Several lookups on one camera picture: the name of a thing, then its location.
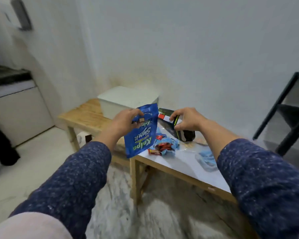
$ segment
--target snack wrapper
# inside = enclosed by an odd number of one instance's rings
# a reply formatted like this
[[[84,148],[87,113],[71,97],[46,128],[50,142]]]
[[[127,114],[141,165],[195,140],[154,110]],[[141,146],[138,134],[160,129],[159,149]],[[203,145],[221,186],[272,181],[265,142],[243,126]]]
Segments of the snack wrapper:
[[[157,103],[139,107],[144,116],[137,115],[133,122],[139,122],[140,128],[133,129],[124,136],[126,157],[131,158],[150,148],[156,139],[158,106]]]

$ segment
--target sleeve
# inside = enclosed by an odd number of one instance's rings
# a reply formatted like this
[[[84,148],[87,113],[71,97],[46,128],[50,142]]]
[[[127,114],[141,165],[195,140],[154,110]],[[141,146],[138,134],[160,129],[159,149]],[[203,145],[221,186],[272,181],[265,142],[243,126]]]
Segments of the sleeve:
[[[63,165],[10,215],[40,212],[50,215],[68,229],[74,239],[84,236],[92,208],[101,188],[111,152],[100,142],[89,142],[70,155]]]
[[[223,148],[217,165],[261,238],[299,238],[299,170],[246,139]]]

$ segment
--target table leg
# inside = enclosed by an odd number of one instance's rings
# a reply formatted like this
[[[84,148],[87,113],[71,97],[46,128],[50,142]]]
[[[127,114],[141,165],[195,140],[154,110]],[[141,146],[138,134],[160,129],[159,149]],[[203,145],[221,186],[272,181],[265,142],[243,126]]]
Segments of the table leg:
[[[135,158],[130,158],[130,173],[132,178],[131,195],[134,204],[137,205],[141,200],[141,188],[140,188],[140,162]]]
[[[79,151],[80,145],[79,145],[79,142],[77,141],[76,134],[74,132],[74,128],[68,126],[67,127],[67,134],[68,134],[68,138],[70,140],[70,143],[72,145],[72,148],[73,148],[74,152]]]

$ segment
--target white table top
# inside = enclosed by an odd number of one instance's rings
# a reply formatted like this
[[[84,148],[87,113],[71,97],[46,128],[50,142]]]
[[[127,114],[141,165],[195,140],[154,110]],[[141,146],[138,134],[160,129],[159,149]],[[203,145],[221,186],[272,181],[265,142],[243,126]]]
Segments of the white table top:
[[[162,133],[174,138],[170,133],[162,128],[160,124],[158,124],[158,127],[161,129]],[[145,150],[139,155],[230,193],[229,186],[219,170],[214,172],[205,171],[195,159],[195,152],[177,150],[175,156],[162,157],[149,155],[148,151]]]

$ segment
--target wooden table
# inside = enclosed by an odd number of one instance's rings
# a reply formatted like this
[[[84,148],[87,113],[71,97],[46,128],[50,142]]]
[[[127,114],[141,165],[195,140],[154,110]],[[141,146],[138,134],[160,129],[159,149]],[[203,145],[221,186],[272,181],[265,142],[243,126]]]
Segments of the wooden table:
[[[83,131],[89,132],[93,136],[96,136],[111,122],[110,119],[103,117],[100,103],[97,99],[91,99],[88,102],[80,105],[78,108],[61,114],[59,118],[67,125],[68,137],[74,151],[78,151],[80,149],[74,128],[82,129]],[[190,184],[207,190],[210,193],[216,194],[225,200],[236,202],[236,199],[231,195],[231,193],[204,183],[174,169],[168,168],[167,166],[156,163],[153,160],[139,155],[129,160],[126,159],[124,138],[121,138],[118,141],[115,147],[115,152],[112,154],[112,161],[123,166],[130,166],[130,174],[132,178],[131,197],[133,198],[135,204],[141,200],[142,186],[144,187],[148,181],[146,180],[145,183],[141,185],[142,168],[144,168],[144,165],[149,165],[152,168],[171,174],[177,178],[187,181]]]

